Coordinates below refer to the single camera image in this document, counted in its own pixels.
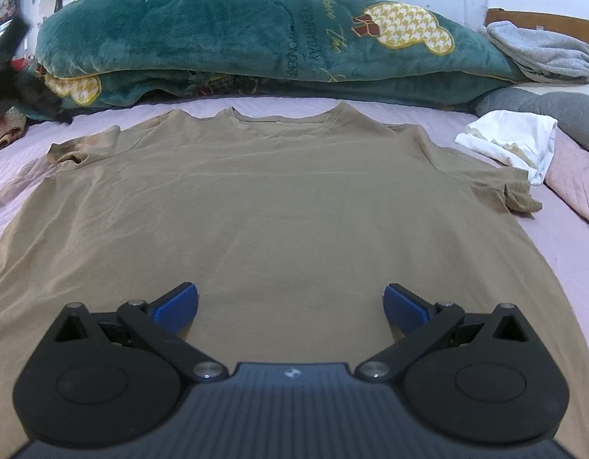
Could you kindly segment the tan t-shirt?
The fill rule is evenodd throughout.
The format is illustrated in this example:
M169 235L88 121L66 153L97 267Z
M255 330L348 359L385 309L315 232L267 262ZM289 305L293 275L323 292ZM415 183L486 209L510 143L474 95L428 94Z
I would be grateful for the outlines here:
M524 173L446 132L369 118L174 110L54 144L0 236L0 458L25 440L11 392L60 309L112 311L194 283L199 349L240 361L357 364L390 344L399 283L473 312L513 303L568 380L558 437L589 458L589 350L547 244L589 233Z

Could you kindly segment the brown speckled folded cloth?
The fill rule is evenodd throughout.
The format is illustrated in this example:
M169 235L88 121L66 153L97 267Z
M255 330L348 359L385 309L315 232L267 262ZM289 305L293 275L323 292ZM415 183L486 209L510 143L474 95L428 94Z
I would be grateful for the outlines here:
M0 120L0 150L25 136L27 117L16 107L10 108Z

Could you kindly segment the green plush blanket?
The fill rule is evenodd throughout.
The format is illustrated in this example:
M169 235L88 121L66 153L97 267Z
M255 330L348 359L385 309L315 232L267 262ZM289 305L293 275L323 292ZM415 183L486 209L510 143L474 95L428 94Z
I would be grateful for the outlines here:
M481 34L382 0L73 0L28 70L73 114L157 96L463 107L523 80Z

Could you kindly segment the white folded cloth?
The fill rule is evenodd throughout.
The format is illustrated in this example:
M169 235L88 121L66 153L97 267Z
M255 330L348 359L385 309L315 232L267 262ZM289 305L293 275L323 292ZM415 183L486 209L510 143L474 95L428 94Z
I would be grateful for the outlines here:
M557 129L558 121L551 116L494 110L469 123L455 143L524 170L529 184L540 186L554 159Z

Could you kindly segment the grey pillow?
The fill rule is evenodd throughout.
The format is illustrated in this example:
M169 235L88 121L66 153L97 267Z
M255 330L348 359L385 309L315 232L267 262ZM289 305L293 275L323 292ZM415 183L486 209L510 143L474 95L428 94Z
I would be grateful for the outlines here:
M537 94L508 87L475 98L471 109L478 117L498 110L551 116L557 120L560 130L589 152L589 94L566 91Z

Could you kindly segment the grey folded garment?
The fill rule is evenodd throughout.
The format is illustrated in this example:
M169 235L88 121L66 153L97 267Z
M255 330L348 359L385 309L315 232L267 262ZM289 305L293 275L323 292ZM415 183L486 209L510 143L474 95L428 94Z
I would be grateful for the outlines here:
M589 44L567 34L520 28L509 21L482 26L478 32L537 83L589 83Z

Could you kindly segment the wooden headboard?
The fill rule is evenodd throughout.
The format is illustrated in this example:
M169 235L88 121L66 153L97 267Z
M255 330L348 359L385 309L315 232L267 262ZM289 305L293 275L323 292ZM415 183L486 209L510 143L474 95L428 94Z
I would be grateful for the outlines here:
M503 8L489 8L486 11L485 25L500 21L509 21L520 28L542 28L548 31L570 35L589 44L589 20L552 15L552 13L503 10Z

